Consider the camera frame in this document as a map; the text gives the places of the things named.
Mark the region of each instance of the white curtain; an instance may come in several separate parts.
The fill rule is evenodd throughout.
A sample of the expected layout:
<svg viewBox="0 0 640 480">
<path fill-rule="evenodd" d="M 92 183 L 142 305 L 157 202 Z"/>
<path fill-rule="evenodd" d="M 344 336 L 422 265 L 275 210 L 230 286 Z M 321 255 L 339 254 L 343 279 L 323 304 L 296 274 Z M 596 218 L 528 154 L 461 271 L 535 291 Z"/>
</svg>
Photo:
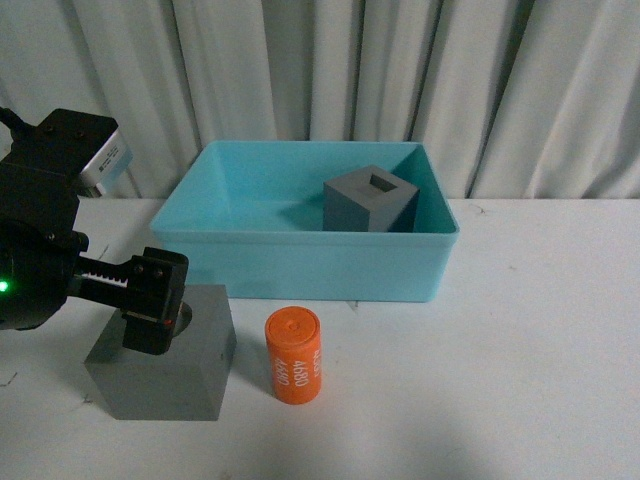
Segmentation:
<svg viewBox="0 0 640 480">
<path fill-rule="evenodd" d="M 423 142 L 452 198 L 640 197 L 638 0 L 3 0 L 0 42 L 0 105 L 116 118 L 119 196 L 281 139 Z"/>
</svg>

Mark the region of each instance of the white tabletop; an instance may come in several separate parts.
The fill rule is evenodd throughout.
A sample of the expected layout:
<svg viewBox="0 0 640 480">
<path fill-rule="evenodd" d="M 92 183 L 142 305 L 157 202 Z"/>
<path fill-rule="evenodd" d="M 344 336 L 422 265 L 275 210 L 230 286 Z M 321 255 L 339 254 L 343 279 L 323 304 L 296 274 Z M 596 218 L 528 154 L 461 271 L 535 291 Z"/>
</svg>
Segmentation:
<svg viewBox="0 0 640 480">
<path fill-rule="evenodd" d="M 640 478 L 640 202 L 451 204 L 461 235 L 431 303 L 293 302 L 322 322 L 307 405 L 270 387 L 264 322 L 292 302 L 230 301 L 217 422 L 109 415 L 82 366 L 109 307 L 69 299 L 0 331 L 0 478 Z M 83 200 L 76 229 L 124 261 L 159 206 Z"/>
</svg>

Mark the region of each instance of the light blue container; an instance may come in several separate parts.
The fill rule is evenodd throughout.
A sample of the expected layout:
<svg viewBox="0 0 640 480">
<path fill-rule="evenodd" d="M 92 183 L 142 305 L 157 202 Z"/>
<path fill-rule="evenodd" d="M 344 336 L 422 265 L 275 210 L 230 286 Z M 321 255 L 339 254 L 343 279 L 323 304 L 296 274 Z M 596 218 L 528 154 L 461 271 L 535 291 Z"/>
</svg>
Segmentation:
<svg viewBox="0 0 640 480">
<path fill-rule="evenodd" d="M 322 231 L 323 182 L 371 164 L 420 188 L 414 232 Z M 429 301 L 458 237 L 420 143 L 213 142 L 151 229 L 188 283 L 308 300 Z"/>
</svg>

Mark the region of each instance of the orange cylinder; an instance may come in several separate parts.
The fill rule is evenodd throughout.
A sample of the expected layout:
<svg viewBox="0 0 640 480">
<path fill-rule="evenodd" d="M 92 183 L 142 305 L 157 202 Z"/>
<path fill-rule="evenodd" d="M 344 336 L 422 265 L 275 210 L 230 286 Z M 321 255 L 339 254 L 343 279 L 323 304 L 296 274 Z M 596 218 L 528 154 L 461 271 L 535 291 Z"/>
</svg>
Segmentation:
<svg viewBox="0 0 640 480">
<path fill-rule="evenodd" d="M 264 326 L 276 397 L 299 405 L 313 400 L 322 380 L 320 320 L 303 307 L 285 307 Z"/>
</svg>

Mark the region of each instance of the gray block with square hole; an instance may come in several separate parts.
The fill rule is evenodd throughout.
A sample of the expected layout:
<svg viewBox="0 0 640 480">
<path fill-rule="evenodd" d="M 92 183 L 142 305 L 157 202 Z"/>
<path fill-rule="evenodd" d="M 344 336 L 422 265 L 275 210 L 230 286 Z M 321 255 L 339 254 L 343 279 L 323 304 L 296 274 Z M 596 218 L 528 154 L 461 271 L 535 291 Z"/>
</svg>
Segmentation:
<svg viewBox="0 0 640 480">
<path fill-rule="evenodd" d="M 120 420 L 217 420 L 236 345 L 224 285 L 188 285 L 187 328 L 164 355 L 122 346 L 125 320 L 116 311 L 85 368 Z"/>
<path fill-rule="evenodd" d="M 412 232 L 419 189 L 370 165 L 324 182 L 323 230 Z"/>
</svg>

